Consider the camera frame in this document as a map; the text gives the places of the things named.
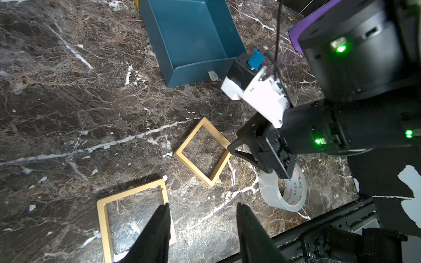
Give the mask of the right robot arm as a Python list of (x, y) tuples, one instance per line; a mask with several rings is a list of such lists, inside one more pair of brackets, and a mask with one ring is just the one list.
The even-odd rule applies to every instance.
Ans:
[[(228, 151), (259, 168), (265, 202), (301, 210), (298, 155), (362, 155), (421, 143), (420, 1), (329, 1), (289, 32), (323, 99), (293, 106), (276, 58), (241, 54), (221, 89), (256, 114)], [(244, 263), (400, 263), (408, 236), (373, 226), (369, 198), (270, 238), (250, 207), (237, 205)]]

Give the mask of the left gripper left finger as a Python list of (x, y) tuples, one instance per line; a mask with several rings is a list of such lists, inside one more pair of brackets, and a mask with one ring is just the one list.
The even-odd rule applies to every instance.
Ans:
[(121, 263), (166, 263), (171, 239), (169, 204), (160, 205)]

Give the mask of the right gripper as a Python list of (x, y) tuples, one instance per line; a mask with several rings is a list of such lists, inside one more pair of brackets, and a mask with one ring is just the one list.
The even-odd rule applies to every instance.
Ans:
[(296, 155), (288, 149), (280, 130), (260, 113), (236, 133), (237, 138), (229, 146), (229, 152), (261, 171), (274, 172), (280, 179), (291, 179), (296, 164)]

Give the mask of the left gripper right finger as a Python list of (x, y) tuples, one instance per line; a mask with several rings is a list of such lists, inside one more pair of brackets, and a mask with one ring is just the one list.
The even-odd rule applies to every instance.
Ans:
[(236, 211), (240, 255), (244, 263), (288, 263), (251, 208), (238, 203)]

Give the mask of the yellow brooch box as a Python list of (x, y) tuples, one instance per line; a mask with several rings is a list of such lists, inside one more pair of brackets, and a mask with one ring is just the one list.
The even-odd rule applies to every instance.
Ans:
[(207, 187), (213, 187), (231, 157), (229, 145), (229, 140), (203, 117), (175, 150), (173, 156)]
[(170, 204), (168, 177), (118, 183), (96, 197), (104, 260), (116, 263), (128, 254), (155, 210)]

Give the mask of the teal bottom drawer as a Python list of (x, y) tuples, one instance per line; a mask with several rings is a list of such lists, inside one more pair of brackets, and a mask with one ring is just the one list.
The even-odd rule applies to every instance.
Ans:
[(246, 52), (225, 1), (136, 1), (166, 86), (224, 78)]

